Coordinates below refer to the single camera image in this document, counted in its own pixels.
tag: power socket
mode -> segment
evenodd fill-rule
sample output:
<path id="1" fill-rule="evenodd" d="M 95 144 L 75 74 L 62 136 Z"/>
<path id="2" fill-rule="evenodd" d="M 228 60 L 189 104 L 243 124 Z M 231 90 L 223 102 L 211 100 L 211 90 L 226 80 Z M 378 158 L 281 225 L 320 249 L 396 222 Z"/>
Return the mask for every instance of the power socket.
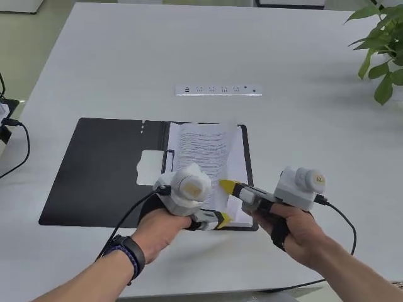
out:
<path id="1" fill-rule="evenodd" d="M 176 96 L 262 96 L 263 88 L 256 84 L 239 85 L 175 85 Z"/>

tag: wristband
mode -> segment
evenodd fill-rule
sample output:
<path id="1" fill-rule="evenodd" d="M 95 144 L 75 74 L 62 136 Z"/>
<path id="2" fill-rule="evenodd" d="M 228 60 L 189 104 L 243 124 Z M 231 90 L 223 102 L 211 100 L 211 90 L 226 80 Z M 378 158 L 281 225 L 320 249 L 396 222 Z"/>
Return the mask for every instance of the wristband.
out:
<path id="1" fill-rule="evenodd" d="M 145 257 L 142 249 L 129 236 L 122 237 L 120 235 L 116 235 L 103 256 L 108 255 L 114 250 L 121 250 L 130 259 L 134 268 L 134 274 L 132 277 L 132 280 L 134 280 L 143 271 L 145 266 Z"/>

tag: hand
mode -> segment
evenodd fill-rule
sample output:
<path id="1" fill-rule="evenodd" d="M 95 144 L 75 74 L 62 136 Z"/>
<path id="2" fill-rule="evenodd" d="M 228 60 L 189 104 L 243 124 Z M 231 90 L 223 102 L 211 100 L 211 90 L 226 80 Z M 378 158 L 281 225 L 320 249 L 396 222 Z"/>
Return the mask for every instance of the hand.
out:
<path id="1" fill-rule="evenodd" d="M 142 249 L 148 264 L 174 240 L 180 230 L 190 224 L 189 217 L 174 216 L 165 209 L 157 209 L 141 219 L 132 239 Z"/>
<path id="2" fill-rule="evenodd" d="M 284 217 L 287 221 L 290 234 L 284 241 L 284 248 L 288 255 L 299 263 L 315 269 L 315 258 L 321 246 L 330 238 L 322 231 L 310 213 L 306 213 L 292 206 L 275 203 L 270 213 Z M 266 232 L 271 234 L 273 224 L 257 213 L 251 213 L 255 220 Z"/>

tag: black clipboard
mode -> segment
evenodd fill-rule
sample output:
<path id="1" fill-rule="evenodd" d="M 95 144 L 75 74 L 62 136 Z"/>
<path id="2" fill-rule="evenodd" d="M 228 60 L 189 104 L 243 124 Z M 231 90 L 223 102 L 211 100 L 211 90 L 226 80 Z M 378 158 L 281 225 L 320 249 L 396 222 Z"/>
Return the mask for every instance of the black clipboard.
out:
<path id="1" fill-rule="evenodd" d="M 168 121 L 81 118 L 65 152 L 39 218 L 41 225 L 115 227 L 122 215 L 152 191 L 136 183 L 136 166 L 143 150 L 164 152 L 169 140 Z M 248 183 L 253 185 L 249 144 L 242 128 Z M 137 227 L 141 207 L 122 227 Z M 226 230 L 258 229 L 224 228 Z"/>

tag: paper sheet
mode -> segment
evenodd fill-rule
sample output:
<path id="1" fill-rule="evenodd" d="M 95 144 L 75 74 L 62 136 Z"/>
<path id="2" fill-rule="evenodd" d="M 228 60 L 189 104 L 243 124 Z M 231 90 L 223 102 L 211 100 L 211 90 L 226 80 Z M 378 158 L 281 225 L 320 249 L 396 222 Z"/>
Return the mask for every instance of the paper sheet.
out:
<path id="1" fill-rule="evenodd" d="M 212 180 L 212 193 L 203 208 L 225 211 L 227 195 L 218 190 L 219 180 L 227 177 L 227 160 L 234 142 L 236 124 L 183 124 L 179 129 L 174 170 L 195 162 Z"/>

